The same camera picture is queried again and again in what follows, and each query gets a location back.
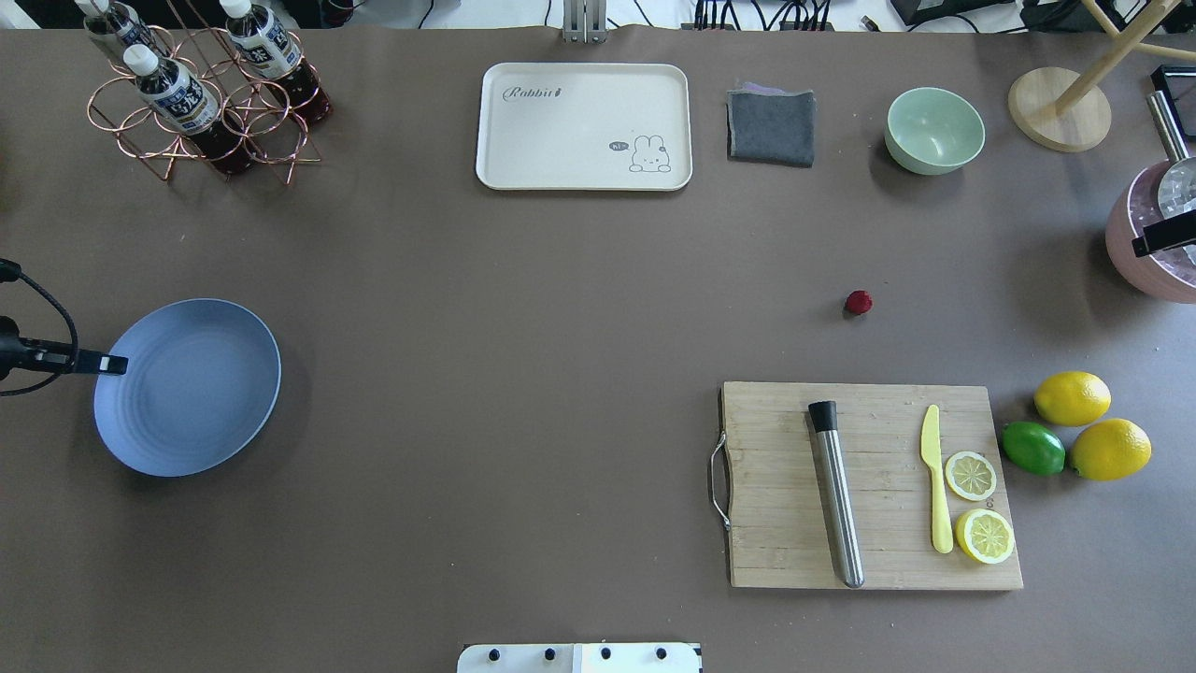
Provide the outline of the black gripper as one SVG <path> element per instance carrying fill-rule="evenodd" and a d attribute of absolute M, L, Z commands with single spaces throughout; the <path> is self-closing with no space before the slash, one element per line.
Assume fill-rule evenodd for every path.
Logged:
<path fill-rule="evenodd" d="M 124 375 L 127 357 L 111 356 L 102 351 L 65 350 L 60 342 L 28 339 L 8 316 L 1 316 L 1 379 L 7 379 L 13 369 L 47 372 L 51 375 Z"/>

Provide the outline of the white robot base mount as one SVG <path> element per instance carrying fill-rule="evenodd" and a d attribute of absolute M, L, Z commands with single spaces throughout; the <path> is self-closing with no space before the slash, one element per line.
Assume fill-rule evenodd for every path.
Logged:
<path fill-rule="evenodd" d="M 701 646 L 594 642 L 466 646 L 457 672 L 702 672 Z"/>

